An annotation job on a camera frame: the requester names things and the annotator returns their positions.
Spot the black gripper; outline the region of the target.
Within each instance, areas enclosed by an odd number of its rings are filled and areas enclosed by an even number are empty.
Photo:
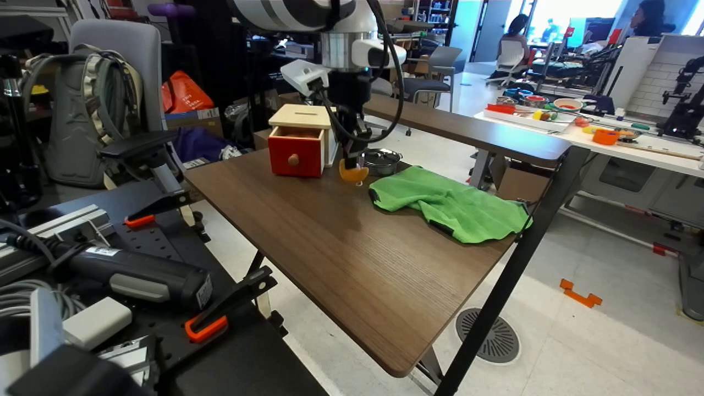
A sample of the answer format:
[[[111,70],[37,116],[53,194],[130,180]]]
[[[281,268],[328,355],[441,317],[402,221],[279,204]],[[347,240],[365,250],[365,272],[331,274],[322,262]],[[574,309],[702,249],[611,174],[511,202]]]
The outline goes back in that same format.
[[[367,148],[369,129],[364,126],[364,105],[369,100],[365,70],[332,70],[328,100],[335,107],[332,127],[347,155]]]

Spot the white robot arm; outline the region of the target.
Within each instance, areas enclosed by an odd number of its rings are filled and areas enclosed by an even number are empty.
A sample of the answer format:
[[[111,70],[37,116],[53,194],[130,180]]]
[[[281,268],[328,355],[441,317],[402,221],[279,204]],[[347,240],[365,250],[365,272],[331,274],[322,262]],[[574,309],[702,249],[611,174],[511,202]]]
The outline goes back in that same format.
[[[332,122],[336,154],[356,158],[369,143],[387,139],[402,113],[383,131],[365,122],[373,82],[400,70],[408,51],[391,39],[378,0],[226,0],[231,15],[252,33],[309,33],[319,38],[319,59],[295,59],[279,69],[284,82],[322,105]]]

